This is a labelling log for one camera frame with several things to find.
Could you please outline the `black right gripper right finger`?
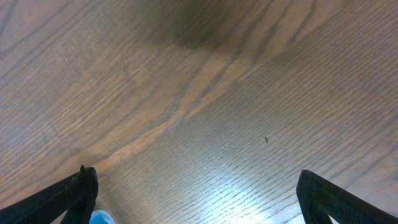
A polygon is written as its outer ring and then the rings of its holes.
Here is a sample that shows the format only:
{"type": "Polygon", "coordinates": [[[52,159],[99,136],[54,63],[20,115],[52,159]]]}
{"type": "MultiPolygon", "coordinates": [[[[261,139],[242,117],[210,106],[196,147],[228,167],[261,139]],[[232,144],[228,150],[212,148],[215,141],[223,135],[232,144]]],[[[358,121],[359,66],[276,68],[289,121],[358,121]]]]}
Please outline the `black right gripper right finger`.
{"type": "Polygon", "coordinates": [[[305,223],[393,223],[397,217],[365,202],[310,170],[300,173],[296,194],[305,223]]]}

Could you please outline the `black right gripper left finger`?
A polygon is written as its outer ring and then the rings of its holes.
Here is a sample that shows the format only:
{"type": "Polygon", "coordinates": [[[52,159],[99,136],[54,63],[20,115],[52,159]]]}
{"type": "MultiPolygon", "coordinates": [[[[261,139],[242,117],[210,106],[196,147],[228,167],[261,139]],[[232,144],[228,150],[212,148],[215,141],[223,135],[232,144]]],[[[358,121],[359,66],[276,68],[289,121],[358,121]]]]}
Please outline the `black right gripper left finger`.
{"type": "Polygon", "coordinates": [[[62,223],[88,223],[98,186],[95,169],[81,166],[79,172],[1,209],[1,223],[52,223],[60,215],[62,223]]]}

